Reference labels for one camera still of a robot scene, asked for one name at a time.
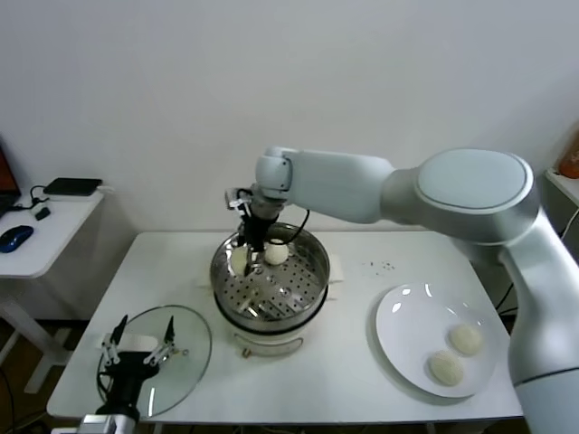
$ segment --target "floor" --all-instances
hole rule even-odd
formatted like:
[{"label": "floor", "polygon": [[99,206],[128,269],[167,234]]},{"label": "floor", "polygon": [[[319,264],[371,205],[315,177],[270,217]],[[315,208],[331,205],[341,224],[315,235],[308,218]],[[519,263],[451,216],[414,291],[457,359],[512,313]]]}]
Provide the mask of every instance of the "floor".
[{"label": "floor", "polygon": [[[49,333],[55,333],[58,326],[43,325]],[[13,329],[0,319],[0,347],[4,345]],[[83,324],[76,324],[66,343],[66,347],[74,349],[84,331]],[[21,426],[27,425],[31,420],[40,419],[49,429],[56,427],[76,426],[74,420],[57,420],[48,416],[44,411],[52,390],[58,382],[64,368],[54,367],[41,390],[34,395],[25,394],[24,386],[30,374],[41,358],[41,353],[24,338],[20,337],[11,353],[2,364],[10,382],[14,395],[15,417],[17,431],[21,434],[43,434],[41,428],[27,429]],[[11,411],[9,396],[5,385],[0,381],[0,434],[7,433],[11,428]],[[436,434],[452,432],[452,424],[436,426]],[[149,434],[152,432],[150,424],[139,424],[138,432]],[[238,427],[231,426],[165,426],[163,434],[427,434],[423,425],[374,425],[369,427],[358,426],[316,426],[316,427]],[[528,429],[523,420],[502,420],[485,431],[486,434],[528,434]]]}]

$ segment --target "white wall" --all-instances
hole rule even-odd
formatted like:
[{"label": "white wall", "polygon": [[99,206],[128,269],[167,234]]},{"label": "white wall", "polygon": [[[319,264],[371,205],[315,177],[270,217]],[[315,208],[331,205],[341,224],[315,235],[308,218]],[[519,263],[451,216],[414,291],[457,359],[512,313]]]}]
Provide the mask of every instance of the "white wall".
[{"label": "white wall", "polygon": [[578,118],[577,16],[576,0],[6,0],[0,131],[26,181],[116,187],[115,254],[134,231],[231,229],[223,189],[271,145],[398,166],[479,146],[539,171]]}]

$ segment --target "white table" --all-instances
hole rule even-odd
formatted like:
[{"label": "white table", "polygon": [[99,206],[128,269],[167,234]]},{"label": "white table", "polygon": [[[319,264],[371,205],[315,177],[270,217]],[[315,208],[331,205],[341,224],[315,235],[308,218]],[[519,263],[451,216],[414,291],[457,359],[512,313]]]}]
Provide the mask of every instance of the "white table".
[{"label": "white table", "polygon": [[[43,275],[101,200],[102,193],[96,192],[82,200],[50,201],[47,205],[51,215],[39,222],[28,211],[8,212],[3,215],[0,218],[0,234],[22,224],[34,227],[34,234],[17,250],[0,254],[0,278],[39,278]],[[14,346],[19,334],[43,352],[42,360],[24,389],[27,393],[36,393],[54,365],[62,366],[68,362],[71,352],[66,351],[62,344],[70,329],[61,329],[55,337],[50,336],[8,291],[2,290],[0,316],[14,328],[14,333],[0,351],[0,364]]]},{"label": "white table", "polygon": [[[507,368],[508,334],[468,261],[433,232],[321,232],[337,254],[337,284],[304,345],[280,358],[243,359],[207,287],[209,263],[224,233],[150,232],[135,239],[48,402],[53,416],[79,418],[100,405],[95,346],[125,314],[164,304],[196,309],[214,347],[195,390],[153,418],[168,423],[397,423],[503,419],[521,415]],[[386,270],[382,262],[394,269]],[[426,395],[401,378],[374,338],[376,303],[391,287],[428,281],[492,318],[501,349],[488,386],[467,400]],[[178,344],[179,333],[176,330]]]}]

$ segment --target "blue computer mouse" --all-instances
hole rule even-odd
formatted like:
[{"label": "blue computer mouse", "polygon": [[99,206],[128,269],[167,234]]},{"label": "blue computer mouse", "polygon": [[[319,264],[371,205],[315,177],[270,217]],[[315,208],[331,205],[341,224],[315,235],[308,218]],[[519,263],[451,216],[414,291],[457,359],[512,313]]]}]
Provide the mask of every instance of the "blue computer mouse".
[{"label": "blue computer mouse", "polygon": [[34,228],[32,226],[14,226],[8,231],[0,235],[0,251],[2,253],[10,253],[20,247],[20,245],[28,240],[33,234]]}]

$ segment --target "orange object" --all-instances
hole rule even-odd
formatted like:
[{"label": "orange object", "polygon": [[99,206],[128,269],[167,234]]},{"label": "orange object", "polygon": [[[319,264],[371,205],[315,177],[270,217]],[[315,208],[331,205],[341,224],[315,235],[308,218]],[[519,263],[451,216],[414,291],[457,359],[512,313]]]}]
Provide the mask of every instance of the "orange object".
[{"label": "orange object", "polygon": [[579,133],[576,134],[559,161],[559,173],[567,178],[579,178]]}]

